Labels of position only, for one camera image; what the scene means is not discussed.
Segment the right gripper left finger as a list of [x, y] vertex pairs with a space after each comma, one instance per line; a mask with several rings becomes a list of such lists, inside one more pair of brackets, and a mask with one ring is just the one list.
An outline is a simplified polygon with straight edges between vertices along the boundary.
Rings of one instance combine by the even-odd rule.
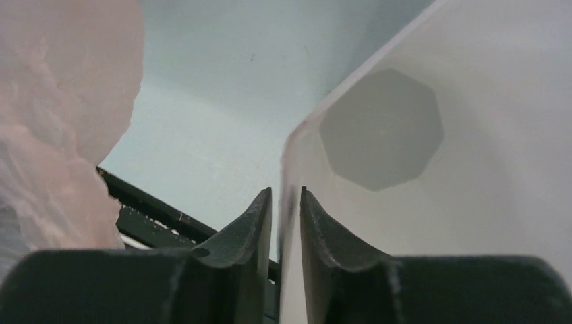
[[272, 191], [193, 248], [42, 250], [1, 286], [2, 323], [262, 323]]

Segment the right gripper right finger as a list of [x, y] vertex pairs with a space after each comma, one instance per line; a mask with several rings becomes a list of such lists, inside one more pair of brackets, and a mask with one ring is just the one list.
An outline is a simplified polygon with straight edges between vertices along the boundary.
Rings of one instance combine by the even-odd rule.
[[571, 293], [531, 256], [391, 256], [308, 190], [300, 229], [309, 323], [570, 323]]

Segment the white plastic trash bin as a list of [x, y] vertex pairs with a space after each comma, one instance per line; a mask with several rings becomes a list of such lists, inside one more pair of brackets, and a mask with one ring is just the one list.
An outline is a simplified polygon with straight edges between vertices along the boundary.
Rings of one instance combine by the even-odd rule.
[[309, 323], [300, 196], [394, 257], [524, 256], [571, 293], [571, 2], [387, 1], [290, 134], [280, 323]]

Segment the pink plastic trash bag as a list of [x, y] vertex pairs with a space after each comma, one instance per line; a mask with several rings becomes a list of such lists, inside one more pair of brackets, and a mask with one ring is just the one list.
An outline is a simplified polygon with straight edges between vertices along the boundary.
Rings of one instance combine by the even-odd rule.
[[97, 166], [143, 77], [139, 1], [1, 2], [1, 275], [44, 249], [123, 248]]

